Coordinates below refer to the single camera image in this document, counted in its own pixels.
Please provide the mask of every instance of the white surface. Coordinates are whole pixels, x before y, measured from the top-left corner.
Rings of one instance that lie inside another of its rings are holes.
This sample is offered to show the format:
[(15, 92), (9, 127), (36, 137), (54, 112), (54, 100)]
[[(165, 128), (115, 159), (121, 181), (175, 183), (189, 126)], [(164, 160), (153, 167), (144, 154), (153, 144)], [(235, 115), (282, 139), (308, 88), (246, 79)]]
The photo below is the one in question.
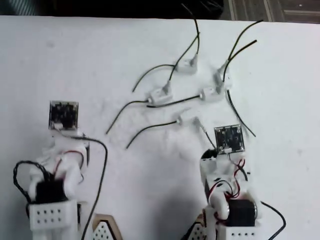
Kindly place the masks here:
[[(201, 48), (196, 75), (172, 78), (174, 99), (193, 96), (212, 84), (210, 68), (221, 66), (247, 22), (199, 21)], [(96, 212), (111, 214), (126, 240), (177, 240), (206, 204), (199, 159), (210, 147), (194, 126), (167, 126), (130, 138), (149, 124), (175, 120), (197, 106), (202, 122), (213, 127), (236, 124), (227, 101), (194, 100), (163, 109), (126, 109), (107, 137), (117, 111), (130, 100), (163, 86), (169, 69), (154, 71), (131, 89), (141, 74), (179, 58), (195, 37), (192, 20), (54, 17), (0, 17), (0, 233), (3, 239), (31, 239), (25, 199), (14, 187), (12, 170), (21, 159), (41, 154), (48, 133), (50, 100), (79, 101), (79, 126), (109, 149)], [(318, 149), (320, 142), (320, 25), (260, 23), (239, 48), (258, 43), (230, 64), (232, 100), (256, 133), (245, 134), (247, 163), (260, 199), (280, 210), (287, 228), (277, 240), (318, 236)], [(195, 47), (189, 52), (194, 55)], [(92, 203), (103, 165), (103, 149), (91, 145), (90, 166), (80, 193)], [(19, 180), (28, 183), (27, 169)], [(282, 224), (265, 208), (263, 239)]]

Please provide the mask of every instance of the white plastic part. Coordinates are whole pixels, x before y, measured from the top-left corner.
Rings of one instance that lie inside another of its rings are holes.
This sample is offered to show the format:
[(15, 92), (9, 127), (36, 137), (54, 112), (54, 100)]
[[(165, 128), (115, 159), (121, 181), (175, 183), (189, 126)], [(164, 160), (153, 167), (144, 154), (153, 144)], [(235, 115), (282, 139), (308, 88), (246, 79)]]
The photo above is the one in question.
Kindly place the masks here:
[(215, 83), (215, 91), (220, 95), (223, 94), (224, 91), (231, 89), (232, 87), (232, 78), (229, 71), (229, 66), (225, 72), (224, 78), (224, 71), (228, 64), (228, 60), (214, 73), (213, 81)]
[(206, 238), (206, 236), (206, 228), (200, 223), (196, 223), (191, 230), (188, 240), (203, 240)]
[[(65, 132), (72, 136), (83, 135), (82, 132), (77, 130), (64, 131), (63, 134), (65, 134)], [(86, 146), (88, 143), (86, 141), (64, 137), (55, 130), (53, 130), (52, 133), (54, 136), (54, 144), (52, 144), (50, 148), (45, 148), (43, 155), (37, 158), (36, 162), (43, 165), (46, 171), (54, 174), (56, 179), (64, 178), (64, 193), (68, 199), (73, 199), (76, 197), (78, 184), (83, 180), (81, 173), (85, 172), (87, 168)], [(30, 168), (30, 177), (31, 182), (28, 194), (31, 200), (34, 201), (36, 199), (37, 184), (44, 180), (44, 176), (37, 167), (32, 166)]]
[(157, 88), (150, 93), (148, 101), (153, 105), (160, 105), (170, 101), (173, 98), (171, 82), (168, 81), (162, 88)]
[(256, 222), (255, 226), (224, 226), (219, 225), (218, 240), (261, 240), (261, 226)]
[(177, 122), (179, 125), (193, 124), (198, 118), (199, 114), (199, 111), (197, 111), (195, 108), (188, 108), (179, 115)]
[(114, 240), (106, 222), (99, 222), (98, 226), (93, 232), (92, 240)]
[(77, 201), (31, 204), (33, 240), (79, 240)]
[(178, 65), (176, 66), (175, 70), (178, 73), (184, 73), (189, 75), (195, 74), (198, 70), (198, 54), (194, 55), (194, 57), (191, 59), (181, 59)]
[(209, 86), (201, 90), (200, 99), (206, 102), (218, 102), (224, 99), (224, 95), (219, 94), (215, 88)]

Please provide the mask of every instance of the black cable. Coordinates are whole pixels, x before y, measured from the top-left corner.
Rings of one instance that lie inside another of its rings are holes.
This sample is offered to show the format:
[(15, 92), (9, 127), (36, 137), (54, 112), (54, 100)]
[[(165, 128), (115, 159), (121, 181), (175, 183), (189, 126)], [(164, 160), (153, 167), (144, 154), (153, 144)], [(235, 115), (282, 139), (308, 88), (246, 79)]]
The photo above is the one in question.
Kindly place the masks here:
[(90, 211), (88, 220), (87, 220), (87, 222), (86, 222), (86, 224), (84, 226), (82, 237), (81, 237), (81, 240), (85, 240), (86, 232), (87, 232), (89, 224), (90, 224), (90, 219), (92, 218), (92, 215), (94, 214), (94, 211), (95, 211), (95, 208), (96, 208), (96, 205), (98, 203), (99, 196), (100, 196), (100, 193), (101, 193), (102, 183), (104, 181), (106, 167), (107, 167), (107, 161), (108, 161), (108, 149), (107, 149), (106, 145), (100, 140), (97, 140), (97, 139), (94, 139), (94, 138), (89, 138), (89, 137), (86, 137), (86, 136), (67, 136), (67, 135), (62, 134), (62, 132), (59, 131), (58, 129), (56, 129), (56, 131), (58, 131), (62, 136), (66, 137), (66, 138), (71, 138), (71, 139), (76, 139), (76, 140), (84, 140), (84, 141), (90, 141), (90, 142), (98, 143), (98, 144), (103, 146), (104, 151), (105, 151), (102, 174), (101, 174), (101, 178), (100, 178), (100, 182), (99, 182), (99, 188), (98, 188), (98, 191), (97, 191), (97, 194), (96, 194), (95, 201), (93, 203), (92, 209)]
[(168, 122), (168, 123), (163, 123), (163, 124), (157, 124), (157, 125), (152, 125), (152, 126), (147, 126), (143, 129), (141, 129), (129, 142), (129, 144), (125, 147), (126, 149), (128, 149), (130, 147), (130, 145), (132, 144), (132, 142), (139, 136), (139, 134), (141, 134), (144, 130), (147, 129), (151, 129), (151, 128), (155, 128), (155, 127), (162, 127), (162, 126), (167, 126), (167, 125), (171, 125), (171, 124), (175, 124), (177, 123), (177, 121), (172, 121), (172, 122)]
[(189, 14), (191, 15), (191, 17), (194, 20), (196, 34), (197, 34), (197, 37), (198, 37), (198, 46), (197, 46), (197, 49), (196, 49), (196, 54), (198, 54), (199, 53), (199, 48), (200, 48), (200, 32), (199, 32), (197, 19), (196, 19), (195, 15), (192, 13), (192, 11), (189, 8), (187, 8), (186, 5), (184, 5), (183, 3), (181, 3), (181, 5), (182, 5), (182, 7), (184, 7), (189, 12)]
[(237, 118), (239, 119), (239, 121), (246, 127), (246, 129), (248, 129), (248, 131), (249, 131), (254, 137), (256, 137), (256, 135), (254, 134), (254, 132), (251, 131), (251, 129), (245, 124), (245, 122), (241, 119), (239, 113), (237, 112), (236, 107), (234, 106), (234, 103), (233, 103), (232, 100), (231, 100), (230, 91), (227, 90), (227, 91), (226, 91), (226, 94), (227, 94), (229, 103), (230, 103), (230, 105), (231, 105), (231, 107), (232, 107), (235, 115), (236, 115)]
[(17, 187), (17, 189), (23, 194), (23, 196), (26, 198), (26, 201), (27, 201), (27, 206), (26, 206), (26, 210), (29, 206), (29, 204), (32, 202), (31, 201), (31, 198), (28, 194), (28, 192), (26, 190), (24, 190), (18, 180), (17, 180), (17, 175), (18, 175), (18, 168), (21, 164), (28, 164), (28, 165), (34, 165), (36, 166), (43, 174), (43, 178), (46, 182), (50, 181), (51, 180), (51, 174), (45, 169), (44, 166), (42, 166), (40, 163), (38, 162), (35, 162), (35, 161), (30, 161), (30, 160), (23, 160), (23, 161), (19, 161), (14, 169), (13, 169), (13, 184)]
[(171, 74), (170, 74), (170, 77), (169, 77), (169, 80), (168, 80), (169, 82), (171, 81), (172, 75), (174, 74), (174, 71), (177, 68), (178, 63), (184, 57), (184, 55), (189, 51), (189, 49), (192, 47), (192, 45), (195, 43), (195, 41), (197, 40), (198, 37), (199, 37), (199, 35), (197, 34), (196, 37), (194, 38), (194, 40), (192, 41), (192, 43), (189, 45), (189, 47), (184, 51), (184, 53), (181, 55), (181, 57), (179, 57), (178, 61), (176, 61), (175, 65), (173, 66), (173, 69), (171, 71)]
[(148, 71), (146, 71), (140, 78), (139, 80), (136, 82), (136, 84), (134, 85), (132, 92), (134, 93), (136, 88), (138, 87), (138, 84), (141, 82), (141, 80), (148, 74), (150, 73), (152, 70), (157, 69), (157, 68), (161, 68), (161, 67), (174, 67), (175, 65), (173, 64), (161, 64), (158, 66), (154, 66), (153, 68), (150, 68)]
[(236, 48), (236, 46), (237, 46), (237, 44), (238, 44), (241, 36), (242, 36), (249, 28), (251, 28), (253, 25), (256, 25), (256, 24), (261, 23), (261, 22), (263, 22), (263, 20), (259, 20), (259, 21), (256, 21), (256, 22), (250, 24), (249, 26), (247, 26), (247, 27), (240, 33), (240, 35), (238, 36), (238, 38), (236, 39), (236, 41), (235, 41), (235, 43), (234, 43), (234, 45), (233, 45), (233, 48), (232, 48), (232, 50), (231, 50), (231, 52), (230, 52), (230, 55), (229, 55), (229, 57), (228, 57), (228, 60), (230, 60), (232, 54), (234, 53), (234, 50), (235, 50), (235, 48)]
[[(245, 179), (246, 181), (248, 181), (248, 176), (247, 176), (244, 168), (243, 168), (242, 166), (240, 166), (239, 164), (236, 164), (236, 166), (237, 166), (237, 167), (239, 168), (239, 170), (243, 173), (244, 179)], [(271, 210), (273, 210), (275, 213), (277, 213), (277, 214), (280, 216), (280, 218), (282, 219), (282, 221), (283, 221), (283, 225), (279, 228), (279, 230), (276, 231), (276, 232), (268, 239), (268, 240), (273, 240), (273, 239), (276, 238), (276, 236), (278, 236), (278, 235), (283, 231), (283, 229), (285, 229), (285, 227), (287, 226), (287, 222), (286, 222), (285, 217), (281, 214), (281, 212), (279, 212), (279, 211), (278, 211), (277, 209), (275, 209), (273, 206), (270, 206), (269, 204), (267, 204), (267, 203), (265, 203), (265, 202), (263, 202), (263, 201), (261, 201), (261, 203), (262, 203), (263, 205), (265, 205), (266, 207), (270, 208)]]
[(200, 98), (200, 95), (196, 95), (196, 96), (191, 96), (185, 99), (181, 99), (179, 101), (173, 101), (173, 102), (169, 102), (169, 103), (165, 103), (165, 104), (159, 104), (159, 105), (147, 105), (147, 108), (152, 108), (152, 109), (157, 109), (157, 108), (163, 108), (163, 107), (167, 107), (167, 106), (171, 106), (171, 105), (175, 105), (175, 104), (179, 104), (179, 103), (183, 103), (192, 99), (197, 99)]
[(208, 133), (207, 133), (206, 131), (205, 131), (204, 133), (205, 133), (206, 137), (208, 138), (209, 142), (211, 143), (212, 147), (216, 150), (217, 148), (216, 148), (216, 146), (214, 145), (214, 143), (211, 141)]
[(244, 47), (242, 47), (240, 50), (238, 50), (229, 60), (228, 63), (226, 64), (224, 71), (223, 71), (223, 79), (222, 82), (225, 82), (225, 78), (226, 78), (226, 72), (227, 72), (227, 67), (229, 66), (230, 62), (239, 54), (241, 53), (243, 50), (245, 50), (246, 48), (250, 47), (252, 44), (255, 44), (257, 42), (257, 40), (254, 40), (252, 42), (250, 42), (249, 44), (245, 45)]
[(110, 132), (111, 128), (113, 127), (113, 125), (114, 125), (115, 122), (117, 121), (118, 117), (120, 116), (120, 114), (122, 113), (122, 111), (123, 111), (127, 106), (129, 106), (130, 104), (136, 104), (136, 103), (140, 103), (140, 104), (143, 103), (143, 104), (145, 104), (145, 103), (147, 103), (147, 102), (148, 102), (147, 100), (145, 100), (145, 101), (131, 101), (131, 102), (128, 102), (126, 105), (124, 105), (124, 106), (121, 108), (121, 110), (119, 111), (119, 113), (116, 115), (115, 119), (114, 119), (113, 122), (111, 123), (110, 127), (108, 128), (108, 130), (105, 132), (105, 135), (107, 135), (107, 134)]
[(265, 205), (267, 208), (270, 208), (271, 210), (273, 210), (276, 214), (278, 214), (280, 216), (280, 218), (282, 219), (282, 226), (279, 228), (278, 231), (276, 231), (268, 240), (273, 240), (276, 238), (276, 236), (278, 236), (284, 229), (285, 227), (287, 226), (287, 222), (286, 222), (286, 219), (285, 217), (281, 214), (281, 212), (279, 212), (277, 209), (275, 209), (273, 206), (270, 206), (269, 204), (261, 201), (261, 203), (263, 205)]
[(226, 180), (220, 180), (220, 181), (218, 181), (216, 183), (216, 188), (220, 187), (220, 186), (218, 186), (220, 183), (222, 183), (222, 184), (226, 183), (229, 186), (230, 190), (231, 190), (231, 196), (234, 195), (234, 190), (232, 189), (232, 186), (231, 186), (231, 184), (229, 182), (227, 182)]

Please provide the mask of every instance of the circuit board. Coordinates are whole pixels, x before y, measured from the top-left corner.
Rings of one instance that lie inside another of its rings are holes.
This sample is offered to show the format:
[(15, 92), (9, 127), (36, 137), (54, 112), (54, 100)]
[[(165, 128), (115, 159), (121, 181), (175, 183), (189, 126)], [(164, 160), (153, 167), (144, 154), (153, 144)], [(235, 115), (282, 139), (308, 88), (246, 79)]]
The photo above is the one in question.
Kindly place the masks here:
[(241, 125), (214, 128), (218, 155), (245, 151)]
[(73, 130), (78, 127), (79, 103), (75, 101), (51, 101), (49, 113), (49, 129), (53, 124), (62, 124), (64, 130)]

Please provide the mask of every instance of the white servo bracket with holes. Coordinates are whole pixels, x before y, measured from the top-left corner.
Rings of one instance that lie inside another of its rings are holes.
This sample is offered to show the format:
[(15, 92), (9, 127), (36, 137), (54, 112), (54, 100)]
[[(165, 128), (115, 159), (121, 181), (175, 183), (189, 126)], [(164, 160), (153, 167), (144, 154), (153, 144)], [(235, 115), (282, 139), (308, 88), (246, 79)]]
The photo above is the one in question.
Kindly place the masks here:
[(114, 237), (105, 221), (101, 221), (92, 235), (92, 240), (114, 240)]
[(79, 239), (76, 200), (31, 204), (29, 211), (33, 240)]
[(194, 224), (188, 240), (204, 240), (207, 237), (206, 228), (200, 223)]

